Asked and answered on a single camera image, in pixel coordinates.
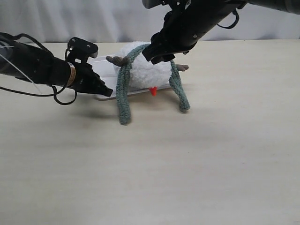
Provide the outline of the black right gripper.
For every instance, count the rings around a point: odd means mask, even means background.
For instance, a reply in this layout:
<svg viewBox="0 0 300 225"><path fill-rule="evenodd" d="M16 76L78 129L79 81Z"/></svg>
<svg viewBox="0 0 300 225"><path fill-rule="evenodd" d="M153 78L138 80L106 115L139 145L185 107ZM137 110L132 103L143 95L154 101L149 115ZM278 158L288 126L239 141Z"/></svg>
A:
<svg viewBox="0 0 300 225"><path fill-rule="evenodd" d="M151 44L143 51L144 57L156 65L175 59L177 53L188 53L229 14L235 13L237 24L236 10L245 5L245 0L173 0L161 31L151 37Z"/></svg>

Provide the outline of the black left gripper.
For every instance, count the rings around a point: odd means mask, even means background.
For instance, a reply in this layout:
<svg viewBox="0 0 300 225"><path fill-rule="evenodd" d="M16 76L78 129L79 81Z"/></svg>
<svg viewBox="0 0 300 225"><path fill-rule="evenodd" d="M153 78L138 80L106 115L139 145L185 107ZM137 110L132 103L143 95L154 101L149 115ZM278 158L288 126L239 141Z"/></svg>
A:
<svg viewBox="0 0 300 225"><path fill-rule="evenodd" d="M92 65L88 63L89 58L79 59L67 47L65 59L72 68L71 81L68 82L68 87L79 93L111 96L113 89L107 87L100 76L93 71Z"/></svg>

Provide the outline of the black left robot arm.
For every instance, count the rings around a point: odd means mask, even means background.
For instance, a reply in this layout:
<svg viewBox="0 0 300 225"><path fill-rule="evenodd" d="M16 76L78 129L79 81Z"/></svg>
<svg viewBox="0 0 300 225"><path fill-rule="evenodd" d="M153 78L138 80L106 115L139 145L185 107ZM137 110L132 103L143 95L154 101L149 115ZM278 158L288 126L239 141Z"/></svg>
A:
<svg viewBox="0 0 300 225"><path fill-rule="evenodd" d="M96 58L97 55L98 46L79 37L69 40L65 59L62 60L27 34L0 34L1 74L35 84L110 97L113 90L87 62L88 58Z"/></svg>

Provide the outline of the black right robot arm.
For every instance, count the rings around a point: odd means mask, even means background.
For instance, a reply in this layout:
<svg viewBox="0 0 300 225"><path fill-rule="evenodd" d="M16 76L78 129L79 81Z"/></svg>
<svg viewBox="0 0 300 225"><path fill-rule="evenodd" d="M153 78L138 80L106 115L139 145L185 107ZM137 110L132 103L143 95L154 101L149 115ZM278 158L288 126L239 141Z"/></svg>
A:
<svg viewBox="0 0 300 225"><path fill-rule="evenodd" d="M153 64L168 62L175 54L187 54L212 28L229 14L234 14L233 28L239 21L237 11L246 4L298 15L300 2L298 0L144 0L145 8L159 5L169 5L169 11L164 17L160 32L151 37L150 45L142 54Z"/></svg>

